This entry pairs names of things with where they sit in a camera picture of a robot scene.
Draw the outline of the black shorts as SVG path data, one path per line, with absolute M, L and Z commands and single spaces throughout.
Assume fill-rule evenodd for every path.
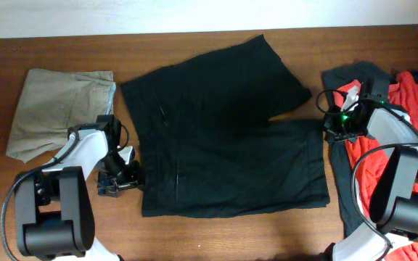
M 311 92 L 263 36 L 120 88 L 139 140 L 143 216 L 232 218 L 329 203 L 321 122 L 275 120 Z

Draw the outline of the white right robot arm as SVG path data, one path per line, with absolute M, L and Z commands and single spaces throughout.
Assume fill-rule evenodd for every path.
M 331 244 L 324 258 L 383 260 L 394 250 L 418 242 L 418 130 L 409 112 L 388 98 L 390 83 L 372 78 L 359 87 L 338 91 L 341 105 L 324 113 L 324 132 L 336 141 L 367 137 L 379 142 L 388 163 L 365 212 L 356 179 L 351 200 L 361 225 L 342 241 Z

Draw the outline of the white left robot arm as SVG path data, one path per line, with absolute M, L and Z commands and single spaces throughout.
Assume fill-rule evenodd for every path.
M 144 188 L 134 148 L 120 144 L 126 131 L 114 115 L 69 128 L 66 145 L 53 159 L 15 178 L 7 198 L 15 201 L 20 254 L 39 260 L 121 260 L 95 236 L 86 180 L 99 171 L 100 196 Z

